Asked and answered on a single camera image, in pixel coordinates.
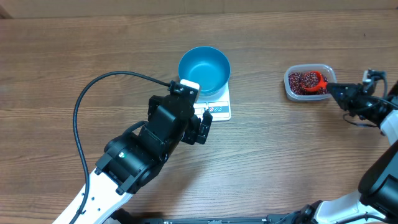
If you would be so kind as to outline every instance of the orange scoop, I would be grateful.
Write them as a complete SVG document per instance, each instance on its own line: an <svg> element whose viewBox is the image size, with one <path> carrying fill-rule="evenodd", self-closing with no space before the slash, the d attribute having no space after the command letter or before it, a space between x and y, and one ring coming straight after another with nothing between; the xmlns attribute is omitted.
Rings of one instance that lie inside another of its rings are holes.
<svg viewBox="0 0 398 224"><path fill-rule="evenodd" d="M307 72L307 73L304 75L303 78L305 78L307 75L309 75L309 74L311 74L311 73L315 73L315 74L317 75L317 77L318 77L318 79L319 79L319 82L318 82L318 84L317 84L316 86L311 87L311 88L306 88L306 87L304 86L304 84L301 83L303 89L304 89L305 91L308 91L308 92L315 92L315 91L318 91L320 88L326 89L326 85L327 85L328 83L325 82L325 80L324 80L323 77L322 77L322 74L321 74L320 72L318 72L318 71Z"/></svg>

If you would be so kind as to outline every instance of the container of beans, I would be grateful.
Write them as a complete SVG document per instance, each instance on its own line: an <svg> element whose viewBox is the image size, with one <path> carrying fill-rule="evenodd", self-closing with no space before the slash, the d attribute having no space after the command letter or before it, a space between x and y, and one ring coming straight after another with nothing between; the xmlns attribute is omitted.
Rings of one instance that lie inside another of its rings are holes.
<svg viewBox="0 0 398 224"><path fill-rule="evenodd" d="M290 67L285 73L284 82L287 98L303 102L331 97L326 88L319 88L316 91L313 89L322 82L337 83L337 80L331 67L324 64L305 64Z"/></svg>

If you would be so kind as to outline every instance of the wooden table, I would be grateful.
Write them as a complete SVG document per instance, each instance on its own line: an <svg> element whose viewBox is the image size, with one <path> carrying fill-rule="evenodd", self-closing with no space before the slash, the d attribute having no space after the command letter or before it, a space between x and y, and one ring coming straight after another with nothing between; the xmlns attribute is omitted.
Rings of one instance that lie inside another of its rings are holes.
<svg viewBox="0 0 398 224"><path fill-rule="evenodd" d="M181 56L201 45L231 62L232 119L213 123L205 145L181 143L127 211L263 216L356 190L387 138L343 121L334 100L289 101L283 75L325 63L340 83L358 83L370 67L391 86L397 24L397 10L1 20L0 223L51 223L83 186L72 110L90 80L112 70L176 80ZM78 117L89 169L166 94L123 75L90 89Z"/></svg>

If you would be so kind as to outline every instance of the white scale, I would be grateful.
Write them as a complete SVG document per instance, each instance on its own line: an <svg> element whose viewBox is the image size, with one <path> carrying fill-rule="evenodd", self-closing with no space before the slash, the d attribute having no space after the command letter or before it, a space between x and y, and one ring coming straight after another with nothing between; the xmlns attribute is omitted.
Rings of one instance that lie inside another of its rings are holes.
<svg viewBox="0 0 398 224"><path fill-rule="evenodd" d="M195 114L200 119L205 110L209 109L213 121L229 121L231 119L231 101L229 100L228 83L214 95L199 96L193 107Z"/></svg>

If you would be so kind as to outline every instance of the white container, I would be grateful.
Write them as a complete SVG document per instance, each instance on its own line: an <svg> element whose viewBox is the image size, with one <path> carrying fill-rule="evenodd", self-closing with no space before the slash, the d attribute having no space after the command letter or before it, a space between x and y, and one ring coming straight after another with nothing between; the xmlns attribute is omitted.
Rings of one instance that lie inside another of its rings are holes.
<svg viewBox="0 0 398 224"><path fill-rule="evenodd" d="M296 102L304 102L304 101L317 101L317 100L324 100L331 97L330 94L324 95L297 95L292 92L289 85L289 74L294 72L311 72L311 71L319 71L322 75L328 78L328 82L337 83L336 75L333 69L330 66L324 64L305 64L305 65L294 65L291 66L285 73L285 90L287 98L296 101Z"/></svg>

